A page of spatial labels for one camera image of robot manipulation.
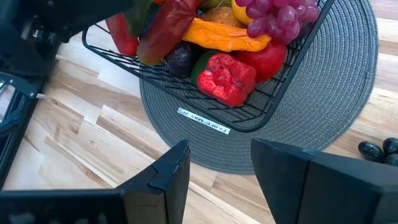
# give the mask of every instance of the white label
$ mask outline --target white label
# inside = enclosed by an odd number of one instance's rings
[[[229,132],[231,131],[227,127],[224,127],[224,126],[222,126],[220,124],[214,123],[214,122],[212,122],[210,120],[207,120],[206,118],[202,118],[201,116],[199,116],[197,114],[194,114],[192,112],[189,112],[189,111],[187,111],[185,109],[179,108],[177,110],[177,113],[182,114],[182,115],[184,115],[184,116],[186,116],[186,117],[188,117],[188,118],[190,118],[190,119],[192,119],[194,121],[197,121],[197,122],[199,122],[201,124],[204,124],[204,125],[206,125],[208,127],[211,127],[211,128],[213,128],[213,129],[215,129],[217,131],[220,131],[220,132],[222,132],[224,134],[229,134]]]

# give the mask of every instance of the fruit basket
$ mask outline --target fruit basket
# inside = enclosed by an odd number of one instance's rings
[[[136,57],[127,57],[112,50],[90,45],[86,39],[90,28],[83,31],[82,41],[87,49],[208,115],[216,122],[248,133],[262,128],[271,119],[333,2],[334,0],[319,0],[317,2],[322,11],[311,31],[302,40],[292,42],[287,46],[288,53],[280,72],[270,80],[258,84],[242,106],[228,106],[202,94],[195,85],[190,83],[189,78],[175,77],[162,65],[147,66],[140,63]],[[103,32],[109,33],[98,24],[95,26],[102,29]]]

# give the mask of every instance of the gray woven placemat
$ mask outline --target gray woven placemat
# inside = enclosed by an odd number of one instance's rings
[[[193,162],[252,174],[252,138],[322,150],[343,134],[373,88],[377,50],[369,1],[336,0],[273,117],[253,133],[225,135],[179,115],[178,108],[184,108],[204,116],[145,82],[141,95],[149,119],[167,144],[189,139]]]

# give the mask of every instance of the black stone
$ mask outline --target black stone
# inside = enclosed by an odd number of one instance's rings
[[[387,138],[383,142],[383,150],[386,156],[391,154],[398,154],[398,139],[397,138]]]
[[[384,163],[393,166],[398,166],[398,154],[391,154],[390,156],[387,156],[386,161],[384,161]]]
[[[386,159],[383,150],[373,142],[361,142],[358,145],[358,150],[362,156],[369,161],[384,162]]]

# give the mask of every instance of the red bell pepper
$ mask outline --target red bell pepper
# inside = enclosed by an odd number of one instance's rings
[[[286,58],[286,46],[277,40],[271,40],[267,47],[258,52],[238,51],[236,59],[256,69],[256,81],[264,82],[273,77],[282,68]]]
[[[187,31],[201,0],[167,0],[159,9],[137,49],[142,63],[157,65]]]
[[[138,37],[130,34],[129,26],[123,14],[119,13],[105,19],[106,26],[119,53],[133,56],[137,52]]]
[[[256,87],[256,70],[229,54],[218,53],[199,74],[197,87],[226,105],[239,106]]]

